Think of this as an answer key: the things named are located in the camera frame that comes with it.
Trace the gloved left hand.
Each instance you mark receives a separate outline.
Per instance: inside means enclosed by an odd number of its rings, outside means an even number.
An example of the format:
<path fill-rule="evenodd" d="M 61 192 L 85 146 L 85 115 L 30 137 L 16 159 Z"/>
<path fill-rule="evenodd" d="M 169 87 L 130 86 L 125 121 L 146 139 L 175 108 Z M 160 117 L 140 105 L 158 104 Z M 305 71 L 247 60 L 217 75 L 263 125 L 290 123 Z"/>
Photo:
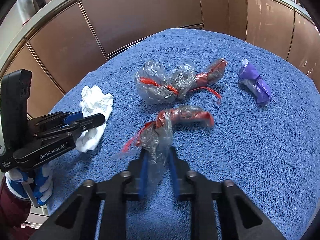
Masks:
<path fill-rule="evenodd" d="M 47 203 L 53 192 L 53 168 L 51 163 L 44 164 L 29 172 L 17 168 L 5 172 L 5 183 L 16 197 L 31 200 L 36 207 Z"/>

